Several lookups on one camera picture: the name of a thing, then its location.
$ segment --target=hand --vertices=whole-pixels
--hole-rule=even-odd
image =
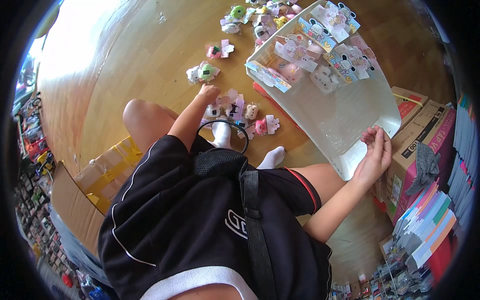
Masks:
[[[220,95],[220,89],[214,85],[203,84],[198,95],[203,96],[207,104],[213,104]]]
[[[362,132],[360,140],[367,145],[367,154],[359,163],[352,180],[367,191],[392,162],[392,143],[388,134],[377,125]]]

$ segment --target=knee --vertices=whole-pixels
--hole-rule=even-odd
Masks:
[[[142,114],[144,107],[146,105],[145,100],[141,99],[132,99],[130,100],[125,109],[123,110],[123,123],[128,122],[131,118]]]

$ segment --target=black strap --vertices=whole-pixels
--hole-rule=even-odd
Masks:
[[[275,280],[270,263],[270,256],[261,225],[261,214],[258,211],[260,201],[258,192],[258,171],[245,171],[240,177],[242,205],[247,223],[248,249],[252,263],[253,275],[257,281],[258,298],[277,299]]]

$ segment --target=white plastic tray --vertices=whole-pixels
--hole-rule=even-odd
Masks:
[[[325,5],[326,1],[317,1],[304,9],[276,35],[294,33],[298,19],[309,20],[310,11],[319,4]],[[275,41],[275,36],[270,37],[247,62],[255,60],[264,66],[271,63],[276,58]],[[267,86],[248,68],[247,74],[303,129],[343,180],[352,178],[367,152],[366,145],[360,141],[362,131],[378,125],[393,137],[400,128],[400,113],[381,71],[374,71],[372,77],[343,86],[329,95],[320,92],[307,73],[286,93]]]

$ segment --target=floor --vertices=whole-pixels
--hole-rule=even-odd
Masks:
[[[298,4],[307,7],[312,2]],[[441,48],[408,0],[343,2],[356,12],[359,33],[375,51],[391,86],[441,103],[455,100]],[[250,162],[260,163],[278,145],[287,151],[285,166],[326,162],[303,132],[252,89],[243,66],[253,53],[252,26],[242,25],[241,35],[228,36],[219,26],[235,3],[65,0],[45,42],[38,88],[48,145],[71,175],[128,136],[121,117],[130,99],[157,102],[181,113],[199,90],[199,85],[188,85],[185,71],[205,59],[205,44],[226,37],[235,51],[230,58],[215,61],[222,72],[212,83],[261,103],[261,114],[274,113],[281,124],[275,135],[251,141],[246,153]],[[209,139],[211,133],[204,136]],[[234,147],[242,143],[232,139]],[[386,215],[366,196],[328,242],[334,250],[334,281],[370,276],[382,259],[378,241],[391,230]]]

